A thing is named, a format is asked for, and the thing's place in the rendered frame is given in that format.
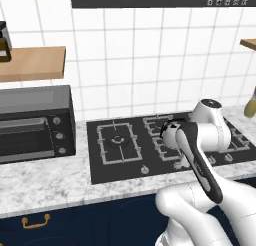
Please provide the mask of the black gas hob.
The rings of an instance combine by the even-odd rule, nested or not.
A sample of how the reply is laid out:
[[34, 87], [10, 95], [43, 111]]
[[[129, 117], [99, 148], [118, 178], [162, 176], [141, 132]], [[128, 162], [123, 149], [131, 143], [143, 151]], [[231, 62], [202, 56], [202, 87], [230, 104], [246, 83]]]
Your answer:
[[[190, 118], [189, 112], [138, 116], [114, 120], [91, 121], [86, 124], [88, 152], [93, 184], [122, 181], [168, 173], [181, 163], [182, 152], [165, 146], [160, 137], [162, 126], [172, 121], [179, 127]], [[149, 168], [142, 174], [141, 168]]]

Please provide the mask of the yellow-green hanging tool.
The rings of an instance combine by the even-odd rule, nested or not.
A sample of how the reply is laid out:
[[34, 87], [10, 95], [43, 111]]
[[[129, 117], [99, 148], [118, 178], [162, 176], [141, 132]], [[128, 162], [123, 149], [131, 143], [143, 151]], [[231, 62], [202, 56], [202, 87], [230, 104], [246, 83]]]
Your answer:
[[244, 108], [244, 115], [247, 118], [252, 118], [256, 114], [256, 87], [251, 99], [248, 101]]

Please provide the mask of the navy cupboard front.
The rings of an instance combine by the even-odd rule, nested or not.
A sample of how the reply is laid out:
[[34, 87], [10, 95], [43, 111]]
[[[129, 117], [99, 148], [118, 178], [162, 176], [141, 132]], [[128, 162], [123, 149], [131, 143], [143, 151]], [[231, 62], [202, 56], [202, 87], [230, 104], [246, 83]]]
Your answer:
[[[25, 230], [21, 217], [0, 219], [0, 246], [155, 246], [168, 218], [153, 194], [59, 209], [49, 223]], [[27, 217], [42, 220], [43, 212]]]

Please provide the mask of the black toaster oven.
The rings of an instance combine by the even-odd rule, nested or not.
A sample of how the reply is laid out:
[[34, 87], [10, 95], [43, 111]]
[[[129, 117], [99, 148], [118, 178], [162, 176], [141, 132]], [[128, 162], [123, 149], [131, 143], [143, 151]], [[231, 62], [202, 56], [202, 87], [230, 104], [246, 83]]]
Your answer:
[[[61, 123], [55, 125], [53, 118]], [[62, 140], [56, 132], [64, 135]], [[66, 154], [58, 149], [63, 147]], [[76, 128], [69, 85], [0, 90], [0, 164], [76, 154]]]

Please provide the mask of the dark jar with black lid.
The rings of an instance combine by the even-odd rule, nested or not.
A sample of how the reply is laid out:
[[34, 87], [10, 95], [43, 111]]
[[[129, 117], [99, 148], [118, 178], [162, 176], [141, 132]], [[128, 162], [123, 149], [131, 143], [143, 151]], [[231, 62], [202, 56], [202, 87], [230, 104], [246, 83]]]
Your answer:
[[9, 62], [11, 57], [12, 45], [10, 41], [7, 24], [0, 21], [0, 62]]

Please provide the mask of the small wooden wall shelf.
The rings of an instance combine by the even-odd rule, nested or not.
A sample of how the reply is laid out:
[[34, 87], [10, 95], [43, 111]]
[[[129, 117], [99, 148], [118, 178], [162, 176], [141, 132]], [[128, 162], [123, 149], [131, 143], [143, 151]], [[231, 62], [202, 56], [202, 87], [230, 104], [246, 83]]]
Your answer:
[[256, 39], [241, 39], [240, 44], [244, 47], [256, 51]]

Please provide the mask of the wide wooden wall shelf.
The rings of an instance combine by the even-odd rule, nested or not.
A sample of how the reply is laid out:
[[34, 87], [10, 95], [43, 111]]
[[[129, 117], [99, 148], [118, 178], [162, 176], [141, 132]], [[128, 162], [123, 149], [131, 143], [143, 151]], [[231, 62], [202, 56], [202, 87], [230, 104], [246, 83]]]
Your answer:
[[61, 79], [64, 77], [66, 48], [13, 48], [12, 59], [0, 62], [0, 82]]

